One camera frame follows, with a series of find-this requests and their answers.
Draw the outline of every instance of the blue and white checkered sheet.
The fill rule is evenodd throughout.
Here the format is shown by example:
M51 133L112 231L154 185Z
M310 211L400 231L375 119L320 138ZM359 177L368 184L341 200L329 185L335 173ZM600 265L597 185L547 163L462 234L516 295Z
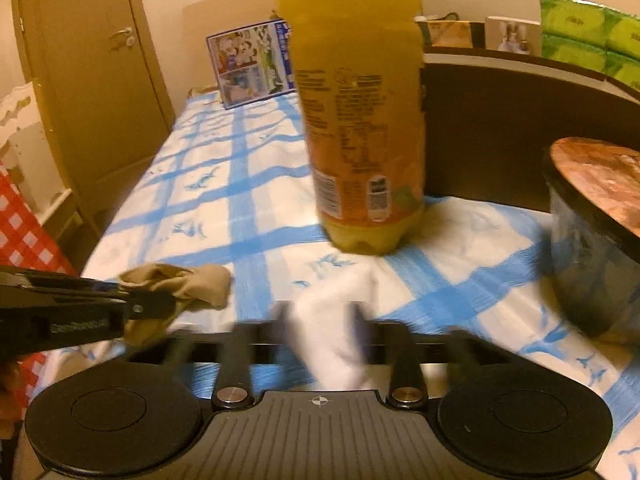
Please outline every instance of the blue and white checkered sheet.
M179 320L220 332L236 320L269 317L274 301L347 266L373 266L377 316L421 333L462 326L603 396L615 433L599 471L637 480L640 351L590 342L561 320L549 224L538 212L433 199L413 244L385 258L342 254L318 224L297 95L234 110L208 95L188 101L84 275L110 279L149 261L223 264L235 280L228 309ZM257 390L309 379L295 362L285 378L272 368L252 372ZM215 367L198 373L206 395Z

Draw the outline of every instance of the metal bolt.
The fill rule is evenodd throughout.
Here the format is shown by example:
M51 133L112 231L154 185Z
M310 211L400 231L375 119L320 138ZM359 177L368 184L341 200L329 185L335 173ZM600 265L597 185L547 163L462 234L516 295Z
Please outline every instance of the metal bolt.
M235 404L236 402L242 402L243 400L245 400L249 396L249 393L244 388L229 386L228 388L222 388L221 390L218 390L216 396L222 402Z
M403 404L413 404L422 400L422 392L418 388L403 387L396 388L391 396Z

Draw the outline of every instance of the wooden door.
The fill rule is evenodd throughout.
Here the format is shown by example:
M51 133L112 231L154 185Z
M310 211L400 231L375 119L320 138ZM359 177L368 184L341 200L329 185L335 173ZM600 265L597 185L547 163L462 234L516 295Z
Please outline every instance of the wooden door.
M31 75L84 206L119 206L169 133L129 0L18 0Z

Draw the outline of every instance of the round pad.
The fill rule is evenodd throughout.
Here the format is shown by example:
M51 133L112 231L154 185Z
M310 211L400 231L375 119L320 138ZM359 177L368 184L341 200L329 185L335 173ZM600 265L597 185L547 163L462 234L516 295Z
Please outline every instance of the round pad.
M50 386L27 411L33 449L75 476L124 476L184 450L200 428L200 405L162 367L111 361Z
M607 405L587 387L516 365L452 389L438 422L454 452L498 476L579 473L600 459L613 429Z

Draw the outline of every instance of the dark wooden headboard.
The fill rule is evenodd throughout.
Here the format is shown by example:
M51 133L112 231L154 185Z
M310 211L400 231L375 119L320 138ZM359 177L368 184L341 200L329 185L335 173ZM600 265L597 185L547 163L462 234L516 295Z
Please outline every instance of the dark wooden headboard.
M640 151L640 92L540 58L432 48L426 192L548 211L544 151L570 136Z

